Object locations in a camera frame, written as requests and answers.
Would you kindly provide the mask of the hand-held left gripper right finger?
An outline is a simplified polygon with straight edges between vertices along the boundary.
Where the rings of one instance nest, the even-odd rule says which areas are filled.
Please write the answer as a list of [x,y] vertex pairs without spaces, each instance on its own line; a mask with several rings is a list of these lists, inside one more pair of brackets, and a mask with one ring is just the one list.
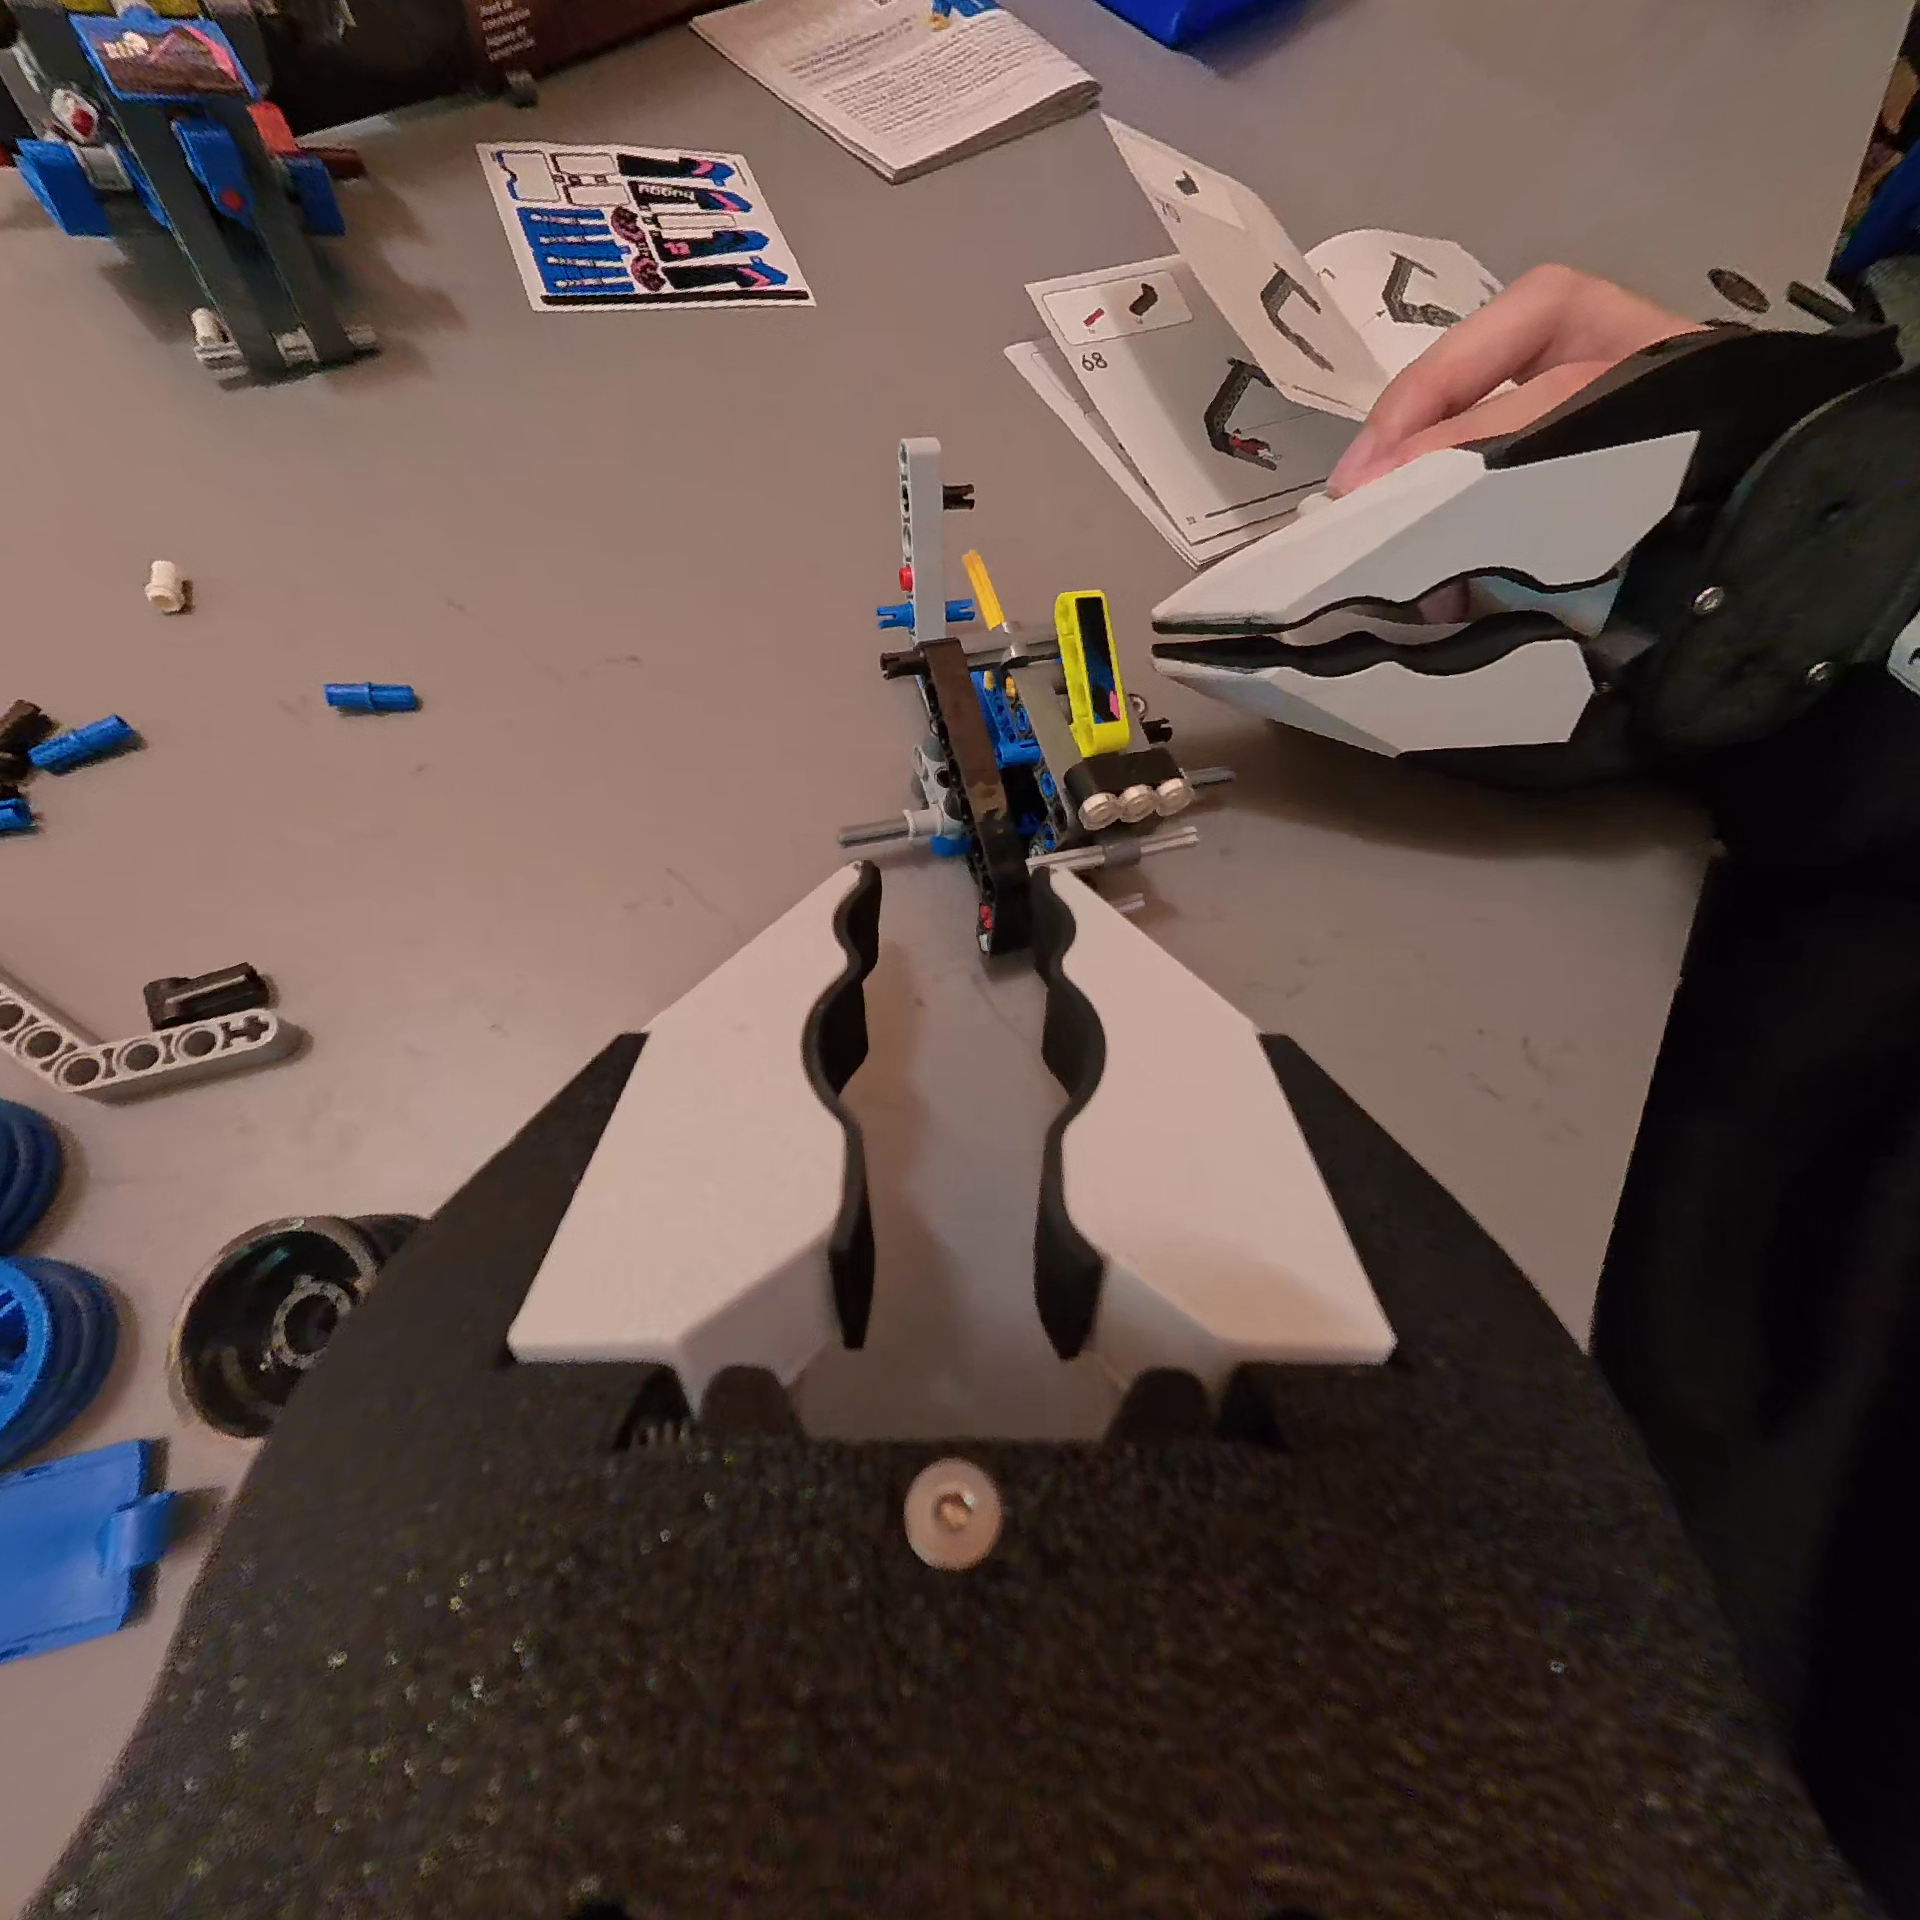
[[1060,1360],[1224,1389],[1254,1362],[1380,1365],[1396,1336],[1264,1034],[1067,870],[1031,886],[1047,989],[1035,1304]]

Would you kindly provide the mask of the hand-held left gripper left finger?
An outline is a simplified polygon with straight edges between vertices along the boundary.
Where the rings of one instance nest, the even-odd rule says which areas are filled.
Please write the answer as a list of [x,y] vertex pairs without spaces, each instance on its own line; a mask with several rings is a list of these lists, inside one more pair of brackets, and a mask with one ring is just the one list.
[[850,862],[644,1029],[513,1320],[518,1362],[652,1362],[706,1389],[863,1349],[873,1214],[841,1096],[868,1053],[879,922],[880,873]]

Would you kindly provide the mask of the instruction booklet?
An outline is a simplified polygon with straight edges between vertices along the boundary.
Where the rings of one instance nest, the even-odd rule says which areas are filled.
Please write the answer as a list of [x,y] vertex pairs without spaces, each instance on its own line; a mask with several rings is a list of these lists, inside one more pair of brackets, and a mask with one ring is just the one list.
[[1259,194],[1106,117],[1164,256],[1031,281],[1008,358],[1194,569],[1320,493],[1385,385],[1503,289],[1447,238],[1298,248]]
[[691,27],[887,182],[1100,101],[1082,64],[998,2],[751,2]]

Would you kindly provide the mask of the small toy brick model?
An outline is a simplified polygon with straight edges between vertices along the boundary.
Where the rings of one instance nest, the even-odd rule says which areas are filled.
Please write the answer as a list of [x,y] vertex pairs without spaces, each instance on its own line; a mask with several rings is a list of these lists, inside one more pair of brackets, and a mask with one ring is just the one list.
[[969,548],[968,593],[948,594],[947,522],[976,500],[944,478],[937,438],[902,438],[897,478],[898,594],[875,609],[875,627],[905,645],[880,654],[880,675],[920,693],[926,731],[912,802],[843,827],[838,843],[923,849],[964,867],[976,947],[1003,958],[1031,944],[1039,873],[1092,878],[1188,849],[1188,810],[1235,771],[1184,763],[1170,725],[1127,688],[1104,593],[1063,593],[1052,627],[1024,629]]

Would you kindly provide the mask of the person's right forearm black sleeve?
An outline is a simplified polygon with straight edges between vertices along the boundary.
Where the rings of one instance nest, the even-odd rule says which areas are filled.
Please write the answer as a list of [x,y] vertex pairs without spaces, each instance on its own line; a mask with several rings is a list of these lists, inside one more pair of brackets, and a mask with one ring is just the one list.
[[1915,962],[1915,748],[1727,798],[1594,1313],[1747,1685],[1886,1916],[1919,1892]]

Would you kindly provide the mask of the person's right hand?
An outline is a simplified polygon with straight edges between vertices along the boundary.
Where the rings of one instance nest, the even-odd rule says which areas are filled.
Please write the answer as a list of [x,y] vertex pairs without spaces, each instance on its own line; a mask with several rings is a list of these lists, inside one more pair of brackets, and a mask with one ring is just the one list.
[[1628,357],[1700,329],[1609,280],[1543,264],[1385,385],[1327,493],[1352,496],[1426,452],[1522,432]]

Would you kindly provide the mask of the colourful printed box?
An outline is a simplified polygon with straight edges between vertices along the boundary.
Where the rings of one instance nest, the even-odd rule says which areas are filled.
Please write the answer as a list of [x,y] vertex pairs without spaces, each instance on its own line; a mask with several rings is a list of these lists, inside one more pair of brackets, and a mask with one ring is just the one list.
[[1911,11],[1827,281],[1852,293],[1886,261],[1919,251],[1919,11]]

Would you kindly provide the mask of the small black brick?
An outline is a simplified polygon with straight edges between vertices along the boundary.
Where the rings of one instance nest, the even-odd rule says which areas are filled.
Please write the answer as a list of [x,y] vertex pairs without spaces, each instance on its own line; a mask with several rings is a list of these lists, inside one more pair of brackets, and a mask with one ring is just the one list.
[[142,986],[148,1029],[161,1034],[182,1024],[270,1010],[272,982],[249,962],[216,968],[192,976],[159,976]]

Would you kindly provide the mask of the blue plastic box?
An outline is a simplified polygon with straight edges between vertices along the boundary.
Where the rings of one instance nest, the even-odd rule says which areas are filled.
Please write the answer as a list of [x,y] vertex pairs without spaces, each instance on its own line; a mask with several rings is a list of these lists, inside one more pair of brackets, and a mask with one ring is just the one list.
[[1194,45],[1236,30],[1242,26],[1263,20],[1289,2],[1256,2],[1256,0],[1207,0],[1207,2],[1137,2],[1112,0],[1097,2],[1103,10],[1124,20],[1154,43],[1186,52]]

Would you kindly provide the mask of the grey angled beam brick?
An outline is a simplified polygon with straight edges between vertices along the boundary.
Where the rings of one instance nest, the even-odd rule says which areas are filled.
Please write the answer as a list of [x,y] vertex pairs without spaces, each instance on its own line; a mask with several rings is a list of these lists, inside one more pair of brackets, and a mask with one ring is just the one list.
[[294,1061],[305,1030],[276,1012],[216,1016],[123,1040],[97,1040],[2,974],[2,1057],[40,1088],[123,1104],[232,1082]]

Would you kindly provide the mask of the blue toy wheel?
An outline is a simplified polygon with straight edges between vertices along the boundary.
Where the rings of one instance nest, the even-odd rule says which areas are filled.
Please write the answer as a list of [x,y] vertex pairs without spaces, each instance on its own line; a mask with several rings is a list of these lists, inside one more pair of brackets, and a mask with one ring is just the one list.
[[2,1261],[2,1470],[48,1450],[103,1389],[118,1350],[112,1292],[50,1258]]
[[58,1201],[65,1144],[33,1106],[2,1100],[2,1258],[23,1250]]

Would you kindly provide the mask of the closed instruction booklet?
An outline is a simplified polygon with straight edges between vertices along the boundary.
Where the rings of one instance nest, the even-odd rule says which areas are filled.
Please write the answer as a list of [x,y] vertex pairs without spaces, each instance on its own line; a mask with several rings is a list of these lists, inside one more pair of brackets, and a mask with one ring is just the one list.
[[887,182],[1100,101],[1082,64],[998,2],[751,2],[691,27]]

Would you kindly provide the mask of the blue panel brick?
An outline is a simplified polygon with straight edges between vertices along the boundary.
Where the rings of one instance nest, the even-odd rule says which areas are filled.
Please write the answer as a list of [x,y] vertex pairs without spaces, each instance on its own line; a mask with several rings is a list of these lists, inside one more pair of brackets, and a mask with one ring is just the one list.
[[140,1611],[176,1545],[161,1440],[2,1477],[2,1664],[106,1638]]

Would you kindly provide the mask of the sticker sheet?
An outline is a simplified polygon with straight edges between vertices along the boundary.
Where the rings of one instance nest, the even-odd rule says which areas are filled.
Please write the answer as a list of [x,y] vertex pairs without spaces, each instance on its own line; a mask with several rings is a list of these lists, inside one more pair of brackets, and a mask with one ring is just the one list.
[[739,153],[505,137],[476,158],[538,313],[815,306]]

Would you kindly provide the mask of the large blue grey toy brick model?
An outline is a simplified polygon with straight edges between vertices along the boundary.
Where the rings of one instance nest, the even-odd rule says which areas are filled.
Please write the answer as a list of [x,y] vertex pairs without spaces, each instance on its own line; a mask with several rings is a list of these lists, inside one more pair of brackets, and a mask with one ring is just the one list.
[[166,238],[216,378],[296,378],[378,353],[320,242],[346,235],[356,148],[311,147],[272,101],[252,4],[4,4],[4,165],[71,238]]

